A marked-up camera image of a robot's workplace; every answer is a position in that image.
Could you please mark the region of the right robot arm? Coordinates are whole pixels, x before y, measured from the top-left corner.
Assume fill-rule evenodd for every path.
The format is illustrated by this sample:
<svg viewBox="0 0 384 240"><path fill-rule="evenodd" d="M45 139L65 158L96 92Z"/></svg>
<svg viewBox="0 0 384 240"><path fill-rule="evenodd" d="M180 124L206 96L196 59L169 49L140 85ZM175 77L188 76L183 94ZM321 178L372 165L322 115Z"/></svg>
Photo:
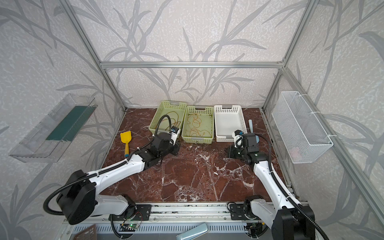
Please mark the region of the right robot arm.
<svg viewBox="0 0 384 240"><path fill-rule="evenodd" d="M272 163L272 144L261 134L233 132L234 145L229 147L229 158L250 166L266 189L272 205L259 197L245 200L249 219L262 220L275 240L314 240L317 235L329 237L316 223L315 214L288 190Z"/></svg>

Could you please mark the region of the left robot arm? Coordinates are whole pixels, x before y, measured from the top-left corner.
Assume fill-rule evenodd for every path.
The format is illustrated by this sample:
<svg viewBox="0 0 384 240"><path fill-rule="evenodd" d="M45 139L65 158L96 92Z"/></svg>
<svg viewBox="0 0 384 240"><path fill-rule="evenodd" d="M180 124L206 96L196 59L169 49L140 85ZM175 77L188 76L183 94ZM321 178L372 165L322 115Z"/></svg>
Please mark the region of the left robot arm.
<svg viewBox="0 0 384 240"><path fill-rule="evenodd" d="M101 215L128 215L135 212L136 204L128 196L107 196L101 193L115 183L162 164L168 155L176 156L180 145L177 142L180 129L172 125L169 115L166 133L155 131L152 140L128 157L108 167L88 173L78 170L71 174L66 184L43 203L46 213L65 216L68 223L77 225L89 217Z"/></svg>

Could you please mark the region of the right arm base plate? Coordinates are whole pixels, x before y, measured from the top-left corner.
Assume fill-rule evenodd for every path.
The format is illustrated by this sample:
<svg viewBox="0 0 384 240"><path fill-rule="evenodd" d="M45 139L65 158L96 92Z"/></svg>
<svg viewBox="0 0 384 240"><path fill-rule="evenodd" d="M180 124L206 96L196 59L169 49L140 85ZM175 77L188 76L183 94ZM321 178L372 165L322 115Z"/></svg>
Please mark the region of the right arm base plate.
<svg viewBox="0 0 384 240"><path fill-rule="evenodd" d="M229 211L231 215L231 220L242 220L242 221L248 221L253 220L252 217L249 215L249 208L246 207L245 204L237 204L235 202L229 202L226 205L227 210Z"/></svg>

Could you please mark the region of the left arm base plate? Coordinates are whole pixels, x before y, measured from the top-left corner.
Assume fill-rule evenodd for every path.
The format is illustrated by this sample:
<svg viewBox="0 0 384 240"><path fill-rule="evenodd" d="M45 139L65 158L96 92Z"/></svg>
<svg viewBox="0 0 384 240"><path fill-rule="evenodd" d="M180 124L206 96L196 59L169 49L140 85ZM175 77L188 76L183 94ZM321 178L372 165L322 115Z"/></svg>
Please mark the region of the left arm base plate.
<svg viewBox="0 0 384 240"><path fill-rule="evenodd" d="M151 214L152 205L139 204L130 205L121 215L110 215L109 220L116 221L148 221Z"/></svg>

